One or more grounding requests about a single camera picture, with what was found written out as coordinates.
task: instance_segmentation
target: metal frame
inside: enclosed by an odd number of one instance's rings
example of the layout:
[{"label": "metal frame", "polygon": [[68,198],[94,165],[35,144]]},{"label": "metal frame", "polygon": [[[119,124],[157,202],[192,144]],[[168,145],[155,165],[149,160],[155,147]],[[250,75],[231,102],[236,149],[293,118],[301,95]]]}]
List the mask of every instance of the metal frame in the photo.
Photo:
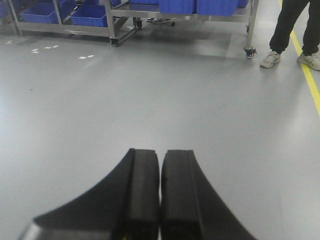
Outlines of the metal frame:
[{"label": "metal frame", "polygon": [[[112,7],[111,0],[105,0],[105,12],[107,16],[108,27],[96,26],[81,26],[69,24],[70,17],[61,19],[59,6],[57,0],[53,0],[55,11],[58,18],[58,24],[48,23],[33,23],[23,22],[19,19],[20,12],[16,12],[13,0],[5,0],[9,3],[12,17],[15,23],[15,30],[19,35],[23,31],[36,31],[59,34],[74,34],[74,35],[91,35],[109,37],[112,45],[117,47],[120,41],[125,40],[137,30],[142,28],[141,18],[158,18],[158,19],[173,19],[173,20],[190,20],[190,21],[211,21],[211,22],[234,22],[234,23],[248,23],[247,24],[247,41],[243,49],[247,57],[252,58],[256,49],[252,47],[252,38],[254,34],[256,16],[258,11],[259,0],[249,0],[246,8],[238,8],[232,16],[213,16],[213,15],[199,15],[199,14],[167,14],[159,11],[159,5],[154,4],[130,4],[129,2],[122,3],[116,7]],[[129,19],[133,18],[134,27],[122,35],[118,35],[119,30]]]},{"label": "metal frame", "polygon": [[111,14],[114,17],[133,18],[157,18],[157,19],[173,19],[173,20],[191,20],[191,21],[211,21],[211,22],[234,22],[247,24],[247,41],[243,49],[247,57],[252,58],[257,52],[252,47],[252,38],[254,34],[256,16],[258,11],[259,0],[249,0],[246,8],[238,8],[232,16],[213,16],[199,14],[168,14],[161,13],[159,5],[152,4],[130,4],[128,2],[114,7]]},{"label": "metal frame", "polygon": [[20,13],[23,10],[25,10],[27,7],[34,4],[36,1],[34,1],[32,4],[23,8],[20,11],[14,10],[13,2],[12,2],[13,0],[5,0],[5,1],[7,1],[10,4],[11,8],[13,9],[12,17],[13,17],[13,20],[16,26],[16,32],[18,35],[22,35],[23,31],[33,31],[33,32],[44,32],[44,33],[100,36],[100,37],[110,37],[111,39],[120,39],[120,37],[118,37],[118,30],[128,20],[128,17],[120,17],[117,21],[115,21],[114,17],[111,14],[111,9],[112,9],[111,1],[106,0],[104,6],[105,6],[105,12],[107,15],[108,27],[73,25],[71,24],[71,20],[69,16],[66,19],[61,19],[57,0],[53,0],[55,12],[58,19],[58,24],[24,22],[22,18],[20,18],[19,16]]},{"label": "metal frame", "polygon": [[13,17],[13,11],[12,11],[12,9],[14,10],[14,8],[12,8],[13,5],[11,5],[7,0],[3,0],[3,1],[6,6],[6,10],[8,12],[8,16],[5,16],[4,18],[0,19],[0,27],[5,27],[6,25],[10,24],[12,26],[14,33],[18,34],[19,30]]}]

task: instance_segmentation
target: black trousers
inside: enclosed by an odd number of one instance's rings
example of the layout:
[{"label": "black trousers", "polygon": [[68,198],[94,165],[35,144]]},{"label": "black trousers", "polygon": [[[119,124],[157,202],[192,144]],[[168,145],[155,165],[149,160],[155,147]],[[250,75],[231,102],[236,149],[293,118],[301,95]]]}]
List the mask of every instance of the black trousers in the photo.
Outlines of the black trousers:
[{"label": "black trousers", "polygon": [[290,33],[294,25],[306,8],[309,6],[309,20],[303,36],[303,53],[311,55],[319,51],[320,44],[320,0],[283,0],[282,10],[270,41],[270,48],[281,54],[289,45]]}]

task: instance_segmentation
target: epoxy floor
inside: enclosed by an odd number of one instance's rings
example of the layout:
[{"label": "epoxy floor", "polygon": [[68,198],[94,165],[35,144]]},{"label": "epoxy floor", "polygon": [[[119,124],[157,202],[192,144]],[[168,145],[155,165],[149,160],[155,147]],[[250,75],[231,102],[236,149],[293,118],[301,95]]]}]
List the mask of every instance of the epoxy floor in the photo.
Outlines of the epoxy floor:
[{"label": "epoxy floor", "polygon": [[0,34],[0,240],[92,187],[129,148],[156,150],[160,164],[168,149],[194,150],[258,240],[320,240],[320,118],[293,44],[259,68],[279,12],[260,1],[251,60],[241,23],[145,24],[118,48]]}]

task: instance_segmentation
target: caster wheel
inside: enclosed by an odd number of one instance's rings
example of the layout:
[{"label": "caster wheel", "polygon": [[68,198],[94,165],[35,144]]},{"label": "caster wheel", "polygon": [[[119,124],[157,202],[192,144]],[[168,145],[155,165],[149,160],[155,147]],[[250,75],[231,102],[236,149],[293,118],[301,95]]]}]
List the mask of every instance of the caster wheel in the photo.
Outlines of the caster wheel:
[{"label": "caster wheel", "polygon": [[136,27],[142,29],[142,21],[136,21]]},{"label": "caster wheel", "polygon": [[253,49],[253,48],[251,48],[251,49],[250,48],[246,48],[244,50],[245,50],[245,53],[246,53],[246,57],[248,59],[252,59],[255,56],[255,54],[257,53],[257,50]]},{"label": "caster wheel", "polygon": [[118,45],[119,45],[118,39],[116,39],[116,38],[111,38],[110,42],[111,42],[112,46],[115,48],[118,47]]},{"label": "caster wheel", "polygon": [[254,53],[247,53],[247,54],[246,54],[246,57],[247,57],[248,59],[252,59],[254,56],[255,56]]}]

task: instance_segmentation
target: white sneaker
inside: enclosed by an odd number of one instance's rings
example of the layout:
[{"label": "white sneaker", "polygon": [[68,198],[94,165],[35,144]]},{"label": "white sneaker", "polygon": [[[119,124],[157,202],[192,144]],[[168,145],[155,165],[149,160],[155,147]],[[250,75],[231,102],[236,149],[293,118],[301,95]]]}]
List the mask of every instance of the white sneaker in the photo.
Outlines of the white sneaker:
[{"label": "white sneaker", "polygon": [[268,52],[268,55],[260,63],[260,67],[269,69],[275,64],[280,63],[281,56],[276,51]]},{"label": "white sneaker", "polygon": [[307,64],[310,68],[320,71],[320,57],[312,54],[305,56],[303,53],[296,60],[298,63]]}]

